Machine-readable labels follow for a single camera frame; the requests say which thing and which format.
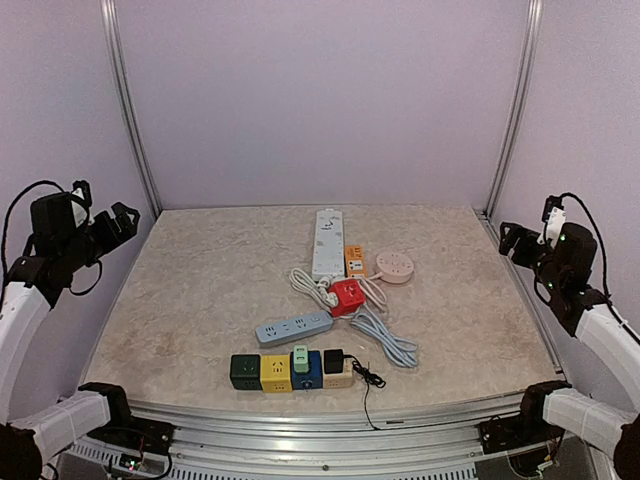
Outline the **blue cube socket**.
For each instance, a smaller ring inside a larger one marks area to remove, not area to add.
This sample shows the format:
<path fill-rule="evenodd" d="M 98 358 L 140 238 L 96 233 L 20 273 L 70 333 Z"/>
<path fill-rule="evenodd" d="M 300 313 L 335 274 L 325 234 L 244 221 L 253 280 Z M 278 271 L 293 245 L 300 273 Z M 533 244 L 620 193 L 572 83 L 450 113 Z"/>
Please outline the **blue cube socket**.
<path fill-rule="evenodd" d="M 306 373 L 295 370 L 294 354 L 291 359 L 291 383 L 293 390 L 313 390 L 323 387 L 322 356 L 318 350 L 308 352 L 309 369 Z"/>

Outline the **yellow cube socket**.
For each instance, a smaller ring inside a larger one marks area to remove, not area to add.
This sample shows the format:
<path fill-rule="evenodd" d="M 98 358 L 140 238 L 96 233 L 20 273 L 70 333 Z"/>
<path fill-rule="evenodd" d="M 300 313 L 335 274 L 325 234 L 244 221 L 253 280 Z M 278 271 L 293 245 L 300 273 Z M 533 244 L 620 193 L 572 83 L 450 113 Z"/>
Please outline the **yellow cube socket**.
<path fill-rule="evenodd" d="M 260 383 L 265 393 L 292 392 L 290 357 L 263 355 L 260 365 Z"/>

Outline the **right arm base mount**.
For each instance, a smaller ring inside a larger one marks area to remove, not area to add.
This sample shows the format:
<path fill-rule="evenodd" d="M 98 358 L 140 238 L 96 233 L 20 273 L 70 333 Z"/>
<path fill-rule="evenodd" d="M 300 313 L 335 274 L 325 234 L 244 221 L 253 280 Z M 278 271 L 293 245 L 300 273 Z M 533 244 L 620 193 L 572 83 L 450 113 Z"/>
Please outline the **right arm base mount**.
<path fill-rule="evenodd" d="M 542 443 L 561 435 L 562 430 L 552 426 L 523 427 L 518 415 L 512 417 L 492 417 L 478 425 L 482 451 L 494 454 L 516 450 Z"/>

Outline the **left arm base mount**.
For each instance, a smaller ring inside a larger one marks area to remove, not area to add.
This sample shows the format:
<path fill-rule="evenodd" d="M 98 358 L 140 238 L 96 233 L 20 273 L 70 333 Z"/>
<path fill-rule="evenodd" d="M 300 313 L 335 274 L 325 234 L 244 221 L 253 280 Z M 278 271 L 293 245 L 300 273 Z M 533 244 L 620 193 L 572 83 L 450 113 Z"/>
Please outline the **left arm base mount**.
<path fill-rule="evenodd" d="M 168 422 L 132 416 L 127 422 L 110 421 L 88 433 L 92 439 L 129 450 L 166 456 L 176 427 Z"/>

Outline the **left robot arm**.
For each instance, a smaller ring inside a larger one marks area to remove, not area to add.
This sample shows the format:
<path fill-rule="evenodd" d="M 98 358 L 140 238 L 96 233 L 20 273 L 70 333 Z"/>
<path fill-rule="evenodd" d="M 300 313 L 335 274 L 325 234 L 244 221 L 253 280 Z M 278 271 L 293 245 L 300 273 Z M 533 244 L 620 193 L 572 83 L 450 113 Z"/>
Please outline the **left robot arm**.
<path fill-rule="evenodd" d="M 13 263 L 1 263 L 1 476 L 41 479 L 44 469 L 78 439 L 102 428 L 121 445 L 133 443 L 140 424 L 124 389 L 90 383 L 68 399 L 34 415 L 12 420 L 9 404 L 19 370 L 40 325 L 74 275 L 100 266 L 103 256 L 137 235 L 140 213 L 121 202 L 91 212 L 91 188 L 78 180 L 70 190 L 56 182 L 54 193 L 30 205 L 31 234 Z"/>

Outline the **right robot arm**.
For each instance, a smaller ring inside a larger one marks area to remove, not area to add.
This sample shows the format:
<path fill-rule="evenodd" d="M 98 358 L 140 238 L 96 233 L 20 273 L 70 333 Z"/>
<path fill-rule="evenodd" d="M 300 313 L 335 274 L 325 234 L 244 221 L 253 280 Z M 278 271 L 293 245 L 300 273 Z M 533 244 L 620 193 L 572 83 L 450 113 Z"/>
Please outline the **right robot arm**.
<path fill-rule="evenodd" d="M 563 202 L 574 193 L 550 195 L 541 216 L 542 230 L 504 222 L 499 252 L 532 271 L 534 291 L 572 338 L 595 354 L 639 402 L 639 334 L 616 310 L 607 286 L 589 283 L 594 259 L 605 255 L 597 225 L 569 222 Z M 552 428 L 570 432 L 605 454 L 620 479 L 639 476 L 639 414 L 598 402 L 567 382 L 547 381 L 525 391 L 511 433 L 523 444 Z"/>

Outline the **black power adapter with cable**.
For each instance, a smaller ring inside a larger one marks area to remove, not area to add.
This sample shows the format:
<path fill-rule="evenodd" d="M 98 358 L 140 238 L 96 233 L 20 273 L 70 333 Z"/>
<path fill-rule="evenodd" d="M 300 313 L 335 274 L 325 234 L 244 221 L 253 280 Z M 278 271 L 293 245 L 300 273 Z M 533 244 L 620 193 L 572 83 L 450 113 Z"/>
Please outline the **black power adapter with cable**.
<path fill-rule="evenodd" d="M 343 365 L 349 362 L 354 371 L 354 378 L 358 376 L 365 383 L 365 394 L 363 399 L 363 408 L 367 422 L 374 431 L 379 431 L 380 428 L 375 426 L 371 420 L 368 411 L 368 395 L 371 387 L 382 389 L 386 386 L 386 381 L 376 373 L 373 373 L 368 367 L 365 367 L 361 362 L 351 354 L 345 354 L 342 349 L 328 349 L 324 350 L 322 354 L 322 371 L 324 373 L 340 373 L 343 370 Z"/>

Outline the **dark green cube socket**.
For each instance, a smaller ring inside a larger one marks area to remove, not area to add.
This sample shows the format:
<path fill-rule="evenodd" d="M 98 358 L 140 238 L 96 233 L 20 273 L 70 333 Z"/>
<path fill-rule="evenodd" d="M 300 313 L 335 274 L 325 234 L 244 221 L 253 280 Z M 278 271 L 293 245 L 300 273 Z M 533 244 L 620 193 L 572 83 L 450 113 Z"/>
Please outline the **dark green cube socket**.
<path fill-rule="evenodd" d="M 261 356 L 259 354 L 232 355 L 229 377 L 235 390 L 261 390 Z"/>

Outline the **mint green USB charger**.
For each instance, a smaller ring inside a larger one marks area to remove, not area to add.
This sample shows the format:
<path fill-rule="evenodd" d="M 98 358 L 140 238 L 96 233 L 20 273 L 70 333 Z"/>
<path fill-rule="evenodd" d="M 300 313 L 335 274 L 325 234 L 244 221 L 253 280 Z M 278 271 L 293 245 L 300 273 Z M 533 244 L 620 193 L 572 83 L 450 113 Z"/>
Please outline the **mint green USB charger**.
<path fill-rule="evenodd" d="M 309 352 L 306 345 L 294 346 L 291 363 L 296 374 L 307 374 L 310 371 Z"/>

